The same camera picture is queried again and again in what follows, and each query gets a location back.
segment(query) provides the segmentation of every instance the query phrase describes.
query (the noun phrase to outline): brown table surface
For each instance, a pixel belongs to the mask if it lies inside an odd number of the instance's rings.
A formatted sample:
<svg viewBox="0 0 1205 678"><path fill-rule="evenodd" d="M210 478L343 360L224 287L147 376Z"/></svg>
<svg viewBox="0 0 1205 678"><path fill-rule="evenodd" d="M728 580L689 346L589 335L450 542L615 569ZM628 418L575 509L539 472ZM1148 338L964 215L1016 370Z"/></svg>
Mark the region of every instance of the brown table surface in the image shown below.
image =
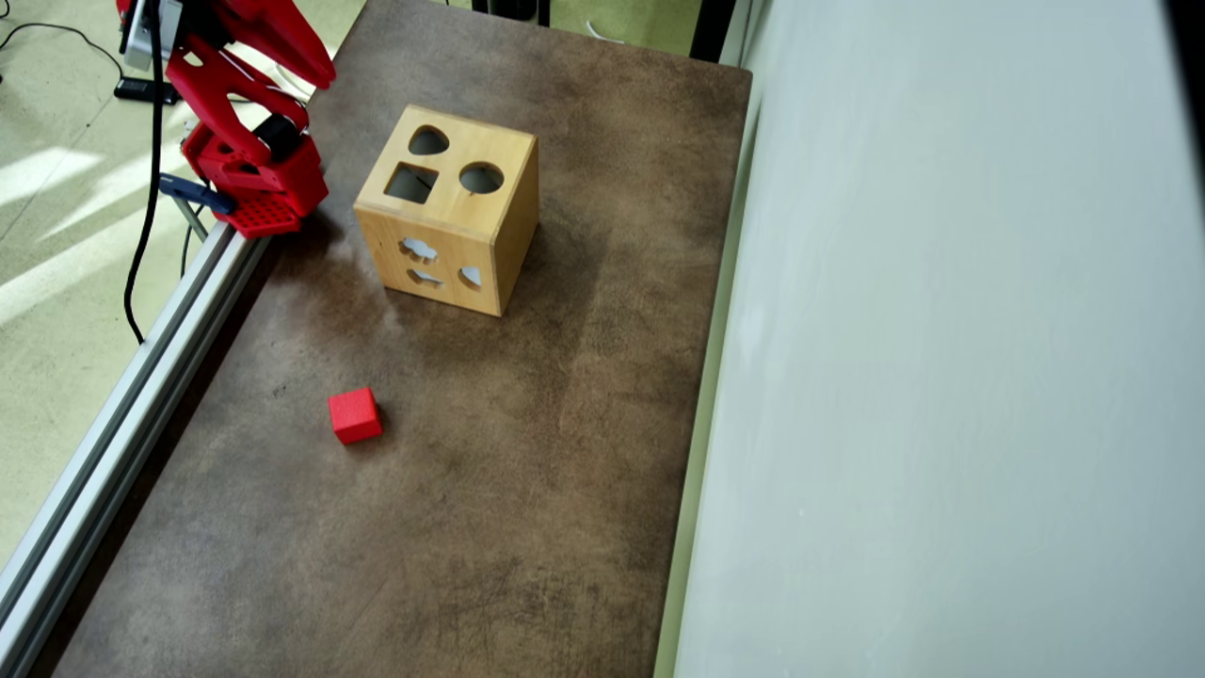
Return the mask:
<svg viewBox="0 0 1205 678"><path fill-rule="evenodd" d="M649 674L750 73L425 0L335 65L330 196L51 668ZM540 137L500 319L377 278L352 201L411 102ZM386 432L345 449L327 397L366 385Z"/></svg>

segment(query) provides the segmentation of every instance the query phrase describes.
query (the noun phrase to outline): circular hole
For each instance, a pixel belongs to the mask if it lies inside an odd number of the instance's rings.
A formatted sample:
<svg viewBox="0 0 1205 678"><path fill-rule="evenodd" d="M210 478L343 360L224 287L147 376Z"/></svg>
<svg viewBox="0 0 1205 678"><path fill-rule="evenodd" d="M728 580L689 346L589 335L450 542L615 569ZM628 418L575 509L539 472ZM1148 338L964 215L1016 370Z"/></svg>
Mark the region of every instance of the circular hole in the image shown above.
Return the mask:
<svg viewBox="0 0 1205 678"><path fill-rule="evenodd" d="M502 187L502 170L489 163L472 163L460 170L460 185L470 193L493 193Z"/></svg>
<svg viewBox="0 0 1205 678"><path fill-rule="evenodd" d="M430 125L418 128L410 138L410 152L416 155L435 155L447 149L447 135Z"/></svg>

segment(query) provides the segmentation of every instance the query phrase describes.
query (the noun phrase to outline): black cable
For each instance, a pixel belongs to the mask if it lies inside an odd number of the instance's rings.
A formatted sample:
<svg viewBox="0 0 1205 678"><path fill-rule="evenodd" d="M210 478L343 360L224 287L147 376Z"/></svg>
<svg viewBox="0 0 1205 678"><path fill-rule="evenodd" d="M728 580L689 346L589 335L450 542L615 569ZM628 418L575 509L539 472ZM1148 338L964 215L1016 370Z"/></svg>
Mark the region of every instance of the black cable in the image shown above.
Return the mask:
<svg viewBox="0 0 1205 678"><path fill-rule="evenodd" d="M7 17L8 16L8 11L10 11L10 8L5 8L5 13L0 14L0 18ZM69 25L43 24L41 22L30 22L28 24L20 24L19 26L17 26L17 28L14 28L14 29L12 29L12 30L8 31L8 35L4 39L4 42L0 42L0 49L4 49L5 45L8 45L8 41L12 40L13 35L17 35L17 31L27 29L27 28L35 28L35 26L39 26L39 28L55 28L55 29L59 29L59 30L66 30L66 31L70 31L70 33L74 33L74 34L78 35L80 37L83 39L84 42L87 42L89 46L92 46L92 48L96 49L98 52L100 52L101 54L104 54L106 59L108 59L110 61L113 63L113 66L117 67L117 73L118 73L119 77L125 77L125 71L122 70L122 64L117 63L117 59L114 59L112 54L110 54L100 45L96 45L92 40L88 40L88 36L84 35L83 31L81 31L77 28L71 28Z"/></svg>
<svg viewBox="0 0 1205 678"><path fill-rule="evenodd" d="M142 232L139 234L139 244L134 248L134 260L130 261L130 273L125 278L125 319L134 330L134 336L139 344L142 344L142 331L134 319L134 306L130 299L134 295L134 281L139 275L139 265L142 263L142 253L146 252L147 240L151 238L151 224L154 223L154 207L159 199L159 147L163 146L163 47L159 45L159 4L147 2L147 14L151 19L151 72L154 75L154 99L151 101L151 190L147 195L147 213L142 219Z"/></svg>
<svg viewBox="0 0 1205 678"><path fill-rule="evenodd" d="M193 216L200 216L201 207L196 207ZM184 249L180 252L180 277L184 277L184 270L188 267L188 241L193 238L193 224L187 224L184 228Z"/></svg>

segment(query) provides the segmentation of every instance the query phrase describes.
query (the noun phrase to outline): heart-shaped hole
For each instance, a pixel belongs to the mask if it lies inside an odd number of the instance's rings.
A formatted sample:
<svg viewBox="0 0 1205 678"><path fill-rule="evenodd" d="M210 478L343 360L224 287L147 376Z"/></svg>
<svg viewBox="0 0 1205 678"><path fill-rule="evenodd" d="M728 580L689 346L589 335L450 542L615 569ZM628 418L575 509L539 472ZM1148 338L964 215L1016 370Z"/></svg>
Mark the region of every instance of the heart-shaped hole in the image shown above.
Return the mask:
<svg viewBox="0 0 1205 678"><path fill-rule="evenodd" d="M416 155L437 155L448 149L448 136L439 128L424 124L410 137L410 152Z"/></svg>

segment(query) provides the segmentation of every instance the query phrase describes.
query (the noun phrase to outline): black device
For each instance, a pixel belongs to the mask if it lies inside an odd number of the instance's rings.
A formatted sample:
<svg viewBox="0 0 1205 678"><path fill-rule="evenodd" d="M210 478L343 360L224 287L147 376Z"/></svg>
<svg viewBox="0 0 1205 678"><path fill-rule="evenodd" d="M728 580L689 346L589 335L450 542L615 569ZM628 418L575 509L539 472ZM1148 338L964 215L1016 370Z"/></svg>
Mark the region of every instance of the black device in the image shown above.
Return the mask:
<svg viewBox="0 0 1205 678"><path fill-rule="evenodd" d="M117 81L117 87L113 88L113 96L151 102L154 100L154 81L141 77L123 77ZM163 102L170 106L176 101L180 101L180 93L176 92L176 88L170 82L163 83Z"/></svg>

